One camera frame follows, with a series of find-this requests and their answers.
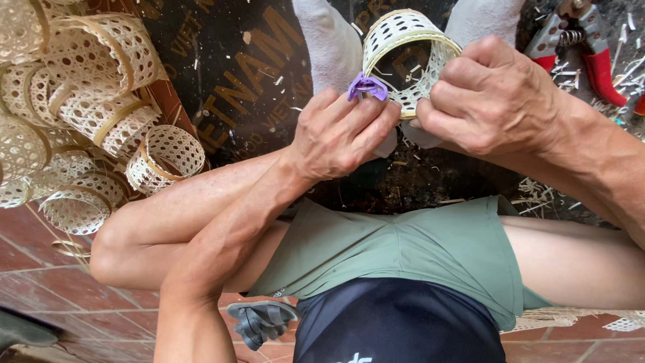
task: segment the red handle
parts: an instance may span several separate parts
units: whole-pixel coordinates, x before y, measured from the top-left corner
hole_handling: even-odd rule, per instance
[[[623,107],[627,99],[621,96],[611,84],[611,58],[609,48],[598,54],[584,54],[584,61],[587,63],[589,81],[593,90],[598,96],[604,98],[612,105]]]
[[[540,67],[544,68],[547,73],[549,73],[555,64],[555,57],[556,55],[554,54],[552,56],[540,57],[531,60],[536,62]]]

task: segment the hand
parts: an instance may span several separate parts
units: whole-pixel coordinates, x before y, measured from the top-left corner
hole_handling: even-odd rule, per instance
[[[418,102],[412,125],[479,156],[547,151],[565,135],[568,114],[589,108],[495,36],[448,62],[430,100]]]
[[[326,88],[300,113],[293,143],[281,158],[312,183],[346,176],[388,137],[400,115],[396,102],[347,101],[347,93]]]

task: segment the red tile floor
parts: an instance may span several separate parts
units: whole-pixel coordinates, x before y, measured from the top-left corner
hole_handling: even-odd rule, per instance
[[[65,329],[68,333],[61,345],[87,362],[151,362],[159,294],[100,284],[75,258],[54,251],[50,247],[53,239],[26,206],[0,209],[0,306]],[[75,241],[88,245],[84,238]],[[249,350],[232,332],[235,322],[226,314],[226,306],[245,300],[237,294],[224,294],[219,302],[238,361],[291,362],[297,324],[292,324],[279,341],[268,342],[257,352]],[[504,334],[507,361],[645,362],[645,329],[618,333],[602,328],[616,319],[611,315],[586,316],[572,327]]]

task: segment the purple plastic tool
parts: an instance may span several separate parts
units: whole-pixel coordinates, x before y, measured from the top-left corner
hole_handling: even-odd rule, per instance
[[[359,72],[347,90],[347,100],[353,100],[360,92],[369,92],[381,101],[388,97],[388,87],[383,82],[375,77],[363,77],[362,72]]]

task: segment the floor tile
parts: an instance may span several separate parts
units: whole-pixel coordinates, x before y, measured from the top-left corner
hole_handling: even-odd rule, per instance
[[[159,312],[157,311],[126,311],[121,313],[121,315],[132,320],[142,328],[147,331],[156,334],[157,333],[157,319],[159,318]]]
[[[507,363],[574,363],[593,342],[505,342]]]
[[[601,342],[583,363],[643,363],[645,340]]]
[[[293,360],[294,348],[295,346],[291,344],[263,344],[258,351],[272,361],[274,359],[288,357],[291,359],[289,362],[291,362]]]
[[[133,300],[141,309],[159,309],[159,292],[149,290],[119,289],[119,291]]]
[[[86,310],[137,308],[80,270],[80,267],[29,271],[24,274]]]
[[[85,324],[84,322],[76,319],[74,316],[69,314],[43,314],[36,313],[30,314],[36,319],[43,320],[49,324],[55,325],[64,329],[66,332],[70,333],[71,336],[67,337],[65,340],[79,340],[87,338],[96,338],[96,339],[109,339],[104,333],[94,329],[92,326]]]
[[[266,359],[258,352],[252,351],[244,344],[233,344],[238,362],[264,363]]]
[[[17,311],[32,311],[31,306],[23,303],[17,297],[0,292],[0,307],[7,307]]]
[[[33,210],[38,210],[38,206],[35,203],[31,203],[30,206]],[[45,218],[42,213],[39,213],[39,215],[44,221]],[[67,240],[69,237],[54,227],[50,226],[50,229],[57,235],[56,238],[25,205],[11,209],[0,209],[0,234],[5,238],[24,247],[30,254],[48,264],[54,266],[77,265],[78,261],[74,257],[65,256],[51,246],[56,239]],[[72,239],[77,243],[87,245],[81,237],[73,236]]]
[[[547,328],[543,327],[540,329],[530,329],[516,331],[514,333],[504,333],[500,334],[500,338],[503,342],[519,342],[522,340],[540,340],[544,335],[544,332]]]
[[[618,319],[609,314],[582,316],[573,326],[554,327],[547,340],[611,338],[613,331],[603,326]]]
[[[71,354],[90,359],[107,359],[107,360],[128,360],[129,356],[116,351],[110,347],[95,342],[59,342]]]
[[[118,313],[89,313],[75,314],[74,316],[117,339],[155,340],[150,333]]]
[[[135,342],[103,342],[106,346],[114,348],[128,357],[134,358],[137,361],[152,360],[154,356],[154,349],[143,343]]]
[[[31,311],[76,311],[69,302],[59,298],[49,290],[24,276],[25,273],[8,273],[0,275],[0,293],[9,295]]]
[[[0,238],[0,272],[45,267]]]

